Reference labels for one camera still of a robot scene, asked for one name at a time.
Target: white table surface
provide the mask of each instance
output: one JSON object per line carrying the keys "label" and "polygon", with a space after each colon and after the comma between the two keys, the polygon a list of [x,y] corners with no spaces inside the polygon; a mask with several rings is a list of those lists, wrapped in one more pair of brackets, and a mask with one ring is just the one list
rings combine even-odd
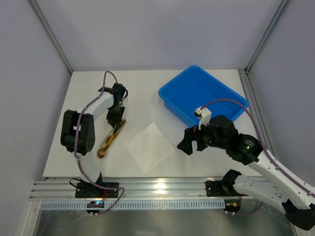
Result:
{"label": "white table surface", "polygon": [[[231,89],[244,96],[244,91],[236,69],[206,70]],[[156,165],[151,171],[143,173],[124,143],[135,134],[155,122],[164,136],[176,148],[184,137],[186,125],[165,108],[158,90],[181,70],[131,70],[113,71],[118,82],[128,92],[128,103],[124,113],[127,124],[114,141],[103,159],[96,157],[99,145],[111,130],[106,122],[106,112],[95,122],[95,146],[92,150],[95,161],[103,177],[222,177],[234,169],[247,176],[260,176],[254,170],[233,161],[224,150],[208,147],[203,152],[187,156],[176,150],[171,156]],[[90,102],[102,86],[104,72],[74,72],[64,100],[63,109],[56,128],[54,139],[46,163],[44,177],[78,177],[79,169],[73,153],[67,152],[60,144],[63,114],[66,110],[77,110]],[[108,74],[106,86],[111,87],[114,79]],[[240,133],[255,136],[251,120],[243,113],[235,122]]]}

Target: metal extrusion frame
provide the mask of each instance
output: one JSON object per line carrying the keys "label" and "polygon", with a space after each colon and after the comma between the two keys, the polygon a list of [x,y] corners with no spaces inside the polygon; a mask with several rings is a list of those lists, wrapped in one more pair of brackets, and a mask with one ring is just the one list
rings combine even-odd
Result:
{"label": "metal extrusion frame", "polygon": [[[238,197],[207,197],[205,182],[221,178],[104,178],[106,182],[119,182],[125,188],[123,198],[113,210],[167,210],[167,209],[223,209],[226,200]],[[256,181],[270,184],[263,177]],[[90,201],[98,198],[76,199],[75,188],[69,178],[46,178],[33,185],[29,201],[32,202],[23,236],[32,235],[39,210],[85,210]],[[113,200],[106,200],[109,207]]]}

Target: black bracket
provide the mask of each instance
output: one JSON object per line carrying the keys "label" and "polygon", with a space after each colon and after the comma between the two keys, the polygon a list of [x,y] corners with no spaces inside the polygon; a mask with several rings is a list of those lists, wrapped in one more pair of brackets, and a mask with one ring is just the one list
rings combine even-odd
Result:
{"label": "black bracket", "polygon": [[[101,173],[96,181],[97,185],[107,188],[118,188],[118,182],[103,182]],[[100,189],[89,182],[81,180],[77,183],[75,191],[75,198],[118,198],[118,190],[106,190],[104,196],[104,189]]]}

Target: metal floor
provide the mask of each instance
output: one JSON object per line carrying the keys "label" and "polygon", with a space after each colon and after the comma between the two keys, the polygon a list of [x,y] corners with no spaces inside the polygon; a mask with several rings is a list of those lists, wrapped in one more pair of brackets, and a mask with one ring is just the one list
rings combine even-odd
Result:
{"label": "metal floor", "polygon": [[[244,199],[241,209],[249,212],[257,204],[256,200]],[[98,217],[85,215],[82,210],[41,210],[33,236],[297,235],[285,216],[268,205],[252,216],[231,216],[221,209],[125,210]]]}

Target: black cable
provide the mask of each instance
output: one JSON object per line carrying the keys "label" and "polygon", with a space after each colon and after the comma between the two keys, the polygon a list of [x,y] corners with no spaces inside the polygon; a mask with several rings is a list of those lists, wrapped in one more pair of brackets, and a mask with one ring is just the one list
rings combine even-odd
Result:
{"label": "black cable", "polygon": [[[71,180],[77,180],[77,181],[81,182],[81,180],[79,180],[78,178],[72,178]],[[76,185],[74,185],[73,183],[71,183],[71,180],[69,180],[69,184],[70,184],[71,186],[77,188]]]}
{"label": "black cable", "polygon": [[127,89],[126,89],[126,95],[125,95],[125,97],[122,99],[122,101],[124,101],[126,97],[128,97],[128,90],[127,90]]}

